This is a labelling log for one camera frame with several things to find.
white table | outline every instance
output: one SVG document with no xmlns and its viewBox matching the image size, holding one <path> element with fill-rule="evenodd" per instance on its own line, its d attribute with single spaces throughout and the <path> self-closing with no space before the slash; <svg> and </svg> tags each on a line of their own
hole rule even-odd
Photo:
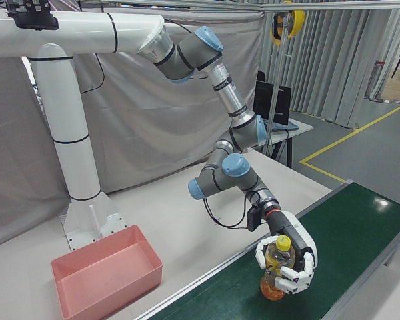
<svg viewBox="0 0 400 320">
<path fill-rule="evenodd" d="M 312 125 L 308 125 L 306 123 L 290 119 L 290 122 L 294 123 L 299 127 L 298 130 L 290 130 L 290 131 L 272 131 L 269 145 L 273 146 L 273 152 L 271 154 L 271 158 L 276 160 L 277 154 L 281 148 L 282 142 L 287 140 L 287 166 L 292 168 L 292 138 L 300 135 L 302 133 L 313 130 L 314 127 Z"/>
<path fill-rule="evenodd" d="M 256 151 L 245 154 L 282 207 L 298 213 L 330 190 Z M 162 284 L 110 316 L 134 319 L 267 232 L 260 226 L 228 230 L 216 226 L 202 201 L 191 198 L 187 183 L 203 165 L 111 196 L 130 224 L 138 224 L 163 261 Z M 223 223 L 240 219 L 243 194 L 236 188 L 209 199 Z M 69 252 L 59 218 L 0 245 L 0 319 L 61 319 L 50 262 Z"/>
</svg>

plastic bottle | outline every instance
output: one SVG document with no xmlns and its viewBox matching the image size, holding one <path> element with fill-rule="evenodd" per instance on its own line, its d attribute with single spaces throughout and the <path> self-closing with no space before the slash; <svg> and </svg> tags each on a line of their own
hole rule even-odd
<svg viewBox="0 0 400 320">
<path fill-rule="evenodd" d="M 259 285 L 267 299 L 276 301 L 285 296 L 284 291 L 275 287 L 275 278 L 282 277 L 281 267 L 292 268 L 294 263 L 295 250 L 288 236 L 280 235 L 276 242 L 268 244 L 265 252 L 265 273 Z"/>
</svg>

white robotic hand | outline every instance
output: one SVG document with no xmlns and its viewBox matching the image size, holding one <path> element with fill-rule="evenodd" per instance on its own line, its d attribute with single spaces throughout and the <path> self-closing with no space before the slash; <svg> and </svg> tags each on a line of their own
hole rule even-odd
<svg viewBox="0 0 400 320">
<path fill-rule="evenodd" d="M 287 235 L 291 238 L 295 251 L 297 248 L 301 248 L 301 252 L 296 252 L 296 254 L 297 259 L 302 259 L 302 263 L 296 263 L 296 265 L 301 266 L 299 270 L 282 267 L 280 272 L 284 277 L 276 277 L 275 286 L 288 294 L 295 294 L 306 290 L 314 276 L 314 268 L 316 268 L 318 262 L 317 249 L 313 238 L 292 213 L 288 211 L 280 211 L 280 213 L 283 214 L 280 219 L 286 219 L 290 226 L 286 223 L 286 226 L 279 233 L 285 234 L 285 231 L 290 233 Z M 258 242 L 255 256 L 261 269 L 266 267 L 264 249 L 268 244 L 276 240 L 277 236 L 274 235 Z"/>
</svg>

pink plastic bin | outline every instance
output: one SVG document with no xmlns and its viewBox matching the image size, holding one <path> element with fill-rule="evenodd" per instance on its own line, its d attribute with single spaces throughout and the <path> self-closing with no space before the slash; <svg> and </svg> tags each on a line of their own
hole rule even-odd
<svg viewBox="0 0 400 320">
<path fill-rule="evenodd" d="M 64 319 L 101 319 L 161 282 L 162 262 L 137 225 L 51 265 Z"/>
</svg>

conveyor belt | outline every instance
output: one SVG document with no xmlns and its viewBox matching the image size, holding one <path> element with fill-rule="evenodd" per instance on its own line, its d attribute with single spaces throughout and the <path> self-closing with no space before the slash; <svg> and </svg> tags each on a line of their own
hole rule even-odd
<svg viewBox="0 0 400 320">
<path fill-rule="evenodd" d="M 319 252 L 308 290 L 266 300 L 252 250 L 150 319 L 320 319 L 399 234 L 400 204 L 352 183 L 300 220 Z"/>
</svg>

